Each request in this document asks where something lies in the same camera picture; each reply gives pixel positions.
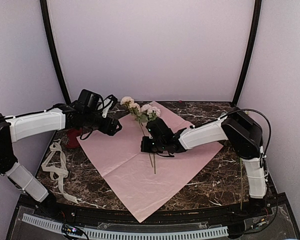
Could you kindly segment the white fake flower stem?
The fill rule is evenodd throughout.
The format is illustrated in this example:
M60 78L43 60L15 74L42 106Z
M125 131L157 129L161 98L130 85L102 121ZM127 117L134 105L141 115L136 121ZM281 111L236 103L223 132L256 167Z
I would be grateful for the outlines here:
M130 96L125 96L121 99L120 104L128 109L130 114L134 116L135 120L138 122L139 127L143 133L143 136L146 136L143 123L142 122L142 114L141 114L141 106L135 102L133 98Z

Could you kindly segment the pink fake flower stem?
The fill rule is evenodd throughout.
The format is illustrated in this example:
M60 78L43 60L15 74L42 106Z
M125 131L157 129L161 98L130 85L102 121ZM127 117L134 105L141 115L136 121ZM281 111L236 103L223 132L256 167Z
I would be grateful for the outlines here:
M150 121L154 121L161 115L161 110L157 107L152 105L151 103L145 104L141 107L141 122L148 123ZM151 167L153 168L154 174L156 174L156 161L155 155L152 153L148 154Z

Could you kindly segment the purple and pink wrapping paper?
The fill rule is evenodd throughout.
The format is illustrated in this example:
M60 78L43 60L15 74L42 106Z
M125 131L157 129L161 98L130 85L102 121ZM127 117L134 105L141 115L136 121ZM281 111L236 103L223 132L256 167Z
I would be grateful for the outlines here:
M213 142L173 158L141 152L146 129L125 109L114 136L95 130L78 142L115 195L138 222L143 222L176 195L222 149Z

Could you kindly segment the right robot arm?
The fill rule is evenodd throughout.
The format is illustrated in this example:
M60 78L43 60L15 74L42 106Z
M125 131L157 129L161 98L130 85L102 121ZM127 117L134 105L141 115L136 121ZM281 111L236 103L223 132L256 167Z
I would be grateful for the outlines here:
M247 113L249 109L232 108L220 117L184 127L173 132L163 119L146 124L149 136L141 140L140 150L148 154L167 153L168 157L184 153L201 145L227 141L243 161L253 200L245 205L245 213L256 217L265 208L262 200L267 192L266 153L269 143L264 143L262 127Z

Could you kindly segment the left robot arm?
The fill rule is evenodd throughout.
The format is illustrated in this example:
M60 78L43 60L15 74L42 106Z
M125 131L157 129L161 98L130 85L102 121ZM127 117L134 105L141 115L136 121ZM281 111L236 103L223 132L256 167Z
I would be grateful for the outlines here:
M47 110L17 116L0 114L0 176L7 176L41 204L41 210L48 217L57 218L61 208L55 203L56 197L18 162L13 143L34 135L72 128L98 130L114 136L122 126L107 114L116 104L117 100L108 98L104 104L96 106L58 103Z

